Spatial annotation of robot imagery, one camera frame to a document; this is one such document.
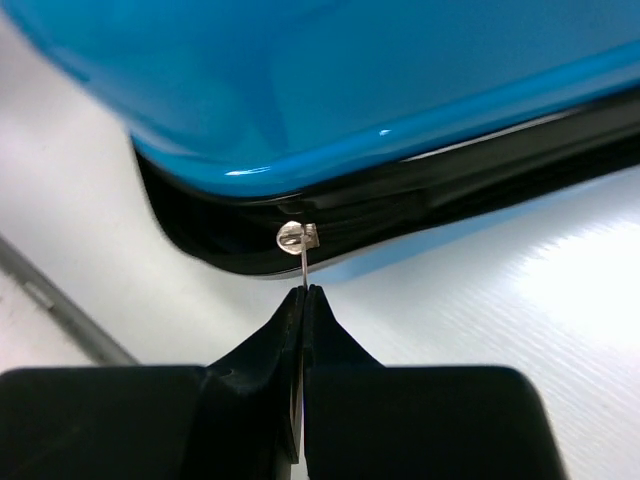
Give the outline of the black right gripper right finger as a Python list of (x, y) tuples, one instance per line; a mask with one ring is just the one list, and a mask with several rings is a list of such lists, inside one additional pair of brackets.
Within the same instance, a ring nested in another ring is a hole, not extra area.
[(563, 479), (533, 384), (505, 366), (388, 367), (318, 286), (303, 313), (304, 440), (312, 479)]

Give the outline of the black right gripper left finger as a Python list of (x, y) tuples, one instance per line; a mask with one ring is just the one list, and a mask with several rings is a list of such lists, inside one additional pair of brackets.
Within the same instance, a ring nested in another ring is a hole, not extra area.
[(1, 377), (5, 479), (287, 479), (299, 459), (306, 292), (207, 365)]

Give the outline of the blue hard-shell suitcase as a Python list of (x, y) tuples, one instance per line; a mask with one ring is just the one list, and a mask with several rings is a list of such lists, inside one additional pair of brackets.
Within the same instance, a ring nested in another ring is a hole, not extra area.
[(220, 270), (373, 270), (639, 162), (635, 1), (5, 1)]

